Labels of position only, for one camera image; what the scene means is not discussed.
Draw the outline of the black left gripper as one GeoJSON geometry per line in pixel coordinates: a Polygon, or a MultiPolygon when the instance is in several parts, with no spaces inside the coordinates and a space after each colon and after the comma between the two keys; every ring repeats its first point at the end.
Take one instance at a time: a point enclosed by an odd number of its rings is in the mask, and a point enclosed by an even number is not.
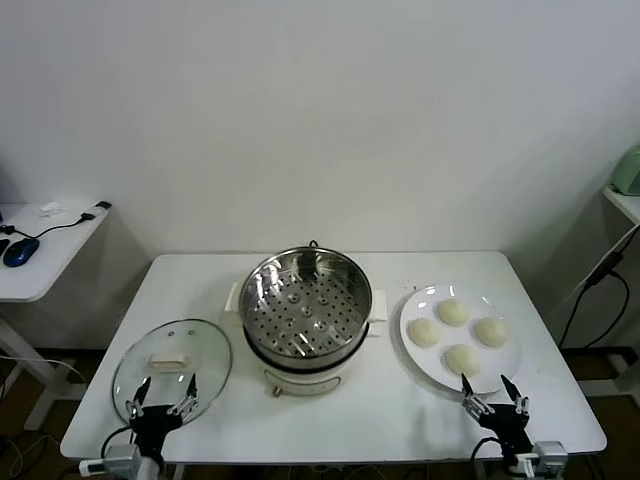
{"type": "Polygon", "coordinates": [[[136,389],[133,398],[125,402],[129,424],[136,435],[135,444],[142,456],[160,456],[166,436],[183,426],[181,415],[190,415],[197,407],[197,382],[193,373],[185,397],[175,405],[143,407],[151,377],[147,376],[136,389]]]}

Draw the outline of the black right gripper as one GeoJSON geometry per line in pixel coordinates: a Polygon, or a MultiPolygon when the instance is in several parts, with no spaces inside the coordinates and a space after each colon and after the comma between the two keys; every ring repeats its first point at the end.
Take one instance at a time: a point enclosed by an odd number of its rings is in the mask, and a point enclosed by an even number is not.
{"type": "Polygon", "coordinates": [[[529,398],[506,376],[502,376],[502,382],[513,405],[489,405],[475,394],[465,374],[461,375],[461,382],[464,409],[472,418],[479,418],[481,427],[496,435],[502,452],[530,453],[531,441],[525,431],[530,419],[529,398]]]}

